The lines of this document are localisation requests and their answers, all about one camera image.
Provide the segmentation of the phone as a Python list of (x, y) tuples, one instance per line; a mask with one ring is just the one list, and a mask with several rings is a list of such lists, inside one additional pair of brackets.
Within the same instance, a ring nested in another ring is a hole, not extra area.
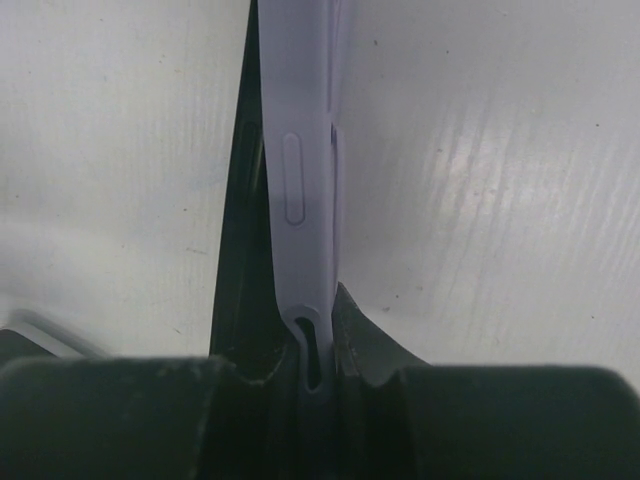
[(41, 356), (103, 358), (108, 354), (36, 312), (11, 311), (1, 326), (1, 364)]

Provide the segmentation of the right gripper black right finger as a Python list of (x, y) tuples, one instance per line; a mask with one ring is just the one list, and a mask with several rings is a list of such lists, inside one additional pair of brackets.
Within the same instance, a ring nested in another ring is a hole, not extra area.
[(375, 325), (339, 284), (332, 312), (344, 479), (436, 479), (427, 418), (434, 368)]

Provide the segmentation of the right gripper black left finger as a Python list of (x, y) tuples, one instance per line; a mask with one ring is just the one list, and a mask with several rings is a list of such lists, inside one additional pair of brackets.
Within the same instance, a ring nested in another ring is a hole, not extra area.
[(285, 345), (261, 378), (229, 366), (209, 409), (199, 456), (201, 479), (296, 479), (299, 351)]

